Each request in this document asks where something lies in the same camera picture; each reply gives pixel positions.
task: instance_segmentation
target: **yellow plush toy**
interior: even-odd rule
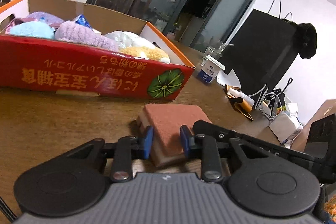
[[[158,47],[150,49],[148,47],[126,47],[119,50],[120,53],[129,54],[136,57],[148,58],[152,60],[157,60],[163,63],[170,63],[168,54]]]

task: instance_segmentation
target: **red cardboard box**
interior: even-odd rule
[[[10,15],[27,17],[37,11],[65,21],[84,14],[102,34],[134,32],[156,42],[171,63],[60,41],[1,35],[0,86],[173,100],[194,71],[194,65],[151,23],[95,5],[69,0],[13,0],[0,7],[0,22]]]

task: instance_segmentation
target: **light blue plush toy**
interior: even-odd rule
[[[10,35],[54,39],[54,29],[42,21],[24,22],[13,26]]]

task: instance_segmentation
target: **black circular joint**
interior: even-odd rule
[[[239,206],[273,218],[310,211],[320,196],[311,172],[278,157],[248,160],[231,175],[227,189]]]
[[[76,159],[46,162],[23,173],[14,184],[14,196],[23,212],[65,217],[97,203],[106,180]]]

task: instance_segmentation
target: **yogurt cup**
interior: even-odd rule
[[[198,73],[198,77],[203,82],[210,84],[217,77],[220,70],[225,70],[225,66],[210,55],[207,55],[205,58],[206,62]]]

